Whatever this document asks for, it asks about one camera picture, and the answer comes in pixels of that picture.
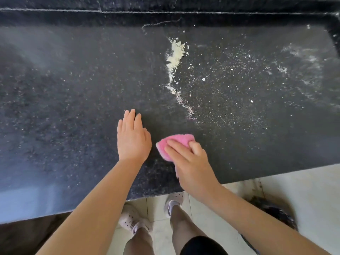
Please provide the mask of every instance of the person's left hand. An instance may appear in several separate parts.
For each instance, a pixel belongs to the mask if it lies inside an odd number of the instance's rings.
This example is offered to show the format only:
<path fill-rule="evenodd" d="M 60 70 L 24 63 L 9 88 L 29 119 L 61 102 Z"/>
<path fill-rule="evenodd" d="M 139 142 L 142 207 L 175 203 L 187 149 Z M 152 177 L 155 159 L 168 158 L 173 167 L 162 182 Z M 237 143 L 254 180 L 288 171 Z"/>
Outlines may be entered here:
<path fill-rule="evenodd" d="M 123 120 L 119 120 L 117 127 L 117 146 L 119 160 L 134 160 L 144 163 L 148 158 L 152 142 L 151 135 L 143 128 L 142 115 L 135 118 L 135 110 L 124 113 Z"/>

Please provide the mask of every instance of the pink cloth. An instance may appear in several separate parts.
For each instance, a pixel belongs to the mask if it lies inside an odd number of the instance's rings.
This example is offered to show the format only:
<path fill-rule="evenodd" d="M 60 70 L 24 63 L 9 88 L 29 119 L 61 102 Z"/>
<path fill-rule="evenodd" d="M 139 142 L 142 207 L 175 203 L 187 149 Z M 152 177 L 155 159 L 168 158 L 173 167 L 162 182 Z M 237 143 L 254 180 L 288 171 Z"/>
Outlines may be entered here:
<path fill-rule="evenodd" d="M 169 137 L 166 137 L 165 139 L 162 139 L 161 141 L 156 143 L 156 147 L 159 151 L 159 154 L 164 158 L 164 160 L 172 162 L 172 159 L 169 157 L 168 153 L 165 152 L 164 148 L 168 144 L 167 141 L 169 139 L 173 139 L 178 141 L 179 143 L 185 145 L 187 148 L 189 148 L 189 142 L 195 141 L 195 137 L 192 134 L 177 134 L 172 135 Z"/>

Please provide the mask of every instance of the crocs shoe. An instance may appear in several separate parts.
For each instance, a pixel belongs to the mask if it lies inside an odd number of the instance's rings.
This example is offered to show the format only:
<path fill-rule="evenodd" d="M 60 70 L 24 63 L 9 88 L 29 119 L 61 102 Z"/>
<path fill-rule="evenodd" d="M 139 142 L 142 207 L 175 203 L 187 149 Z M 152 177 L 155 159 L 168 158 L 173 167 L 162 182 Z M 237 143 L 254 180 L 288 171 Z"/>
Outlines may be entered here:
<path fill-rule="evenodd" d="M 139 228 L 145 228 L 147 232 L 151 232 L 152 224 L 146 218 L 141 218 L 134 206 L 125 204 L 118 223 L 121 227 L 131 231 L 134 235 Z"/>
<path fill-rule="evenodd" d="M 183 204 L 183 192 L 170 194 L 164 205 L 164 213 L 166 217 L 167 218 L 171 217 L 170 209 L 172 209 L 174 205 L 182 207 L 182 204 Z"/>

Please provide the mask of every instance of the forearm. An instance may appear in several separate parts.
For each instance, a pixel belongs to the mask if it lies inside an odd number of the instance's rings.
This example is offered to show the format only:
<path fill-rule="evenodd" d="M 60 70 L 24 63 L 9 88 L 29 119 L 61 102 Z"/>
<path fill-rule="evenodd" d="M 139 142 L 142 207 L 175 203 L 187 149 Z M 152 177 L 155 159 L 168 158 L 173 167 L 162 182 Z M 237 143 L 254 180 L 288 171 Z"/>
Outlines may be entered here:
<path fill-rule="evenodd" d="M 207 204 L 263 255 L 329 255 L 325 250 L 223 186 Z"/>
<path fill-rule="evenodd" d="M 140 167 L 138 161 L 119 161 L 37 254 L 105 255 Z"/>

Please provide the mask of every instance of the hand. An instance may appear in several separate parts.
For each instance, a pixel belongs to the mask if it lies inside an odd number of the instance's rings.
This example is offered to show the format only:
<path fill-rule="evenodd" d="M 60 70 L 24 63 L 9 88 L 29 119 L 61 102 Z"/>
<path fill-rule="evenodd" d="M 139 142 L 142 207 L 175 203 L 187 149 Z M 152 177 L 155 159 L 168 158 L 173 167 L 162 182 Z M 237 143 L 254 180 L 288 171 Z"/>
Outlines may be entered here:
<path fill-rule="evenodd" d="M 190 141 L 190 149 L 181 143 L 168 140 L 165 151 L 174 161 L 181 187 L 196 200 L 209 201 L 221 187 L 208 162 L 208 156 L 198 142 Z"/>
<path fill-rule="evenodd" d="M 148 158 L 152 142 L 151 135 L 143 128 L 142 115 L 135 118 L 135 110 L 124 113 L 123 120 L 119 120 L 117 127 L 117 146 L 119 160 L 130 159 L 144 163 Z"/>

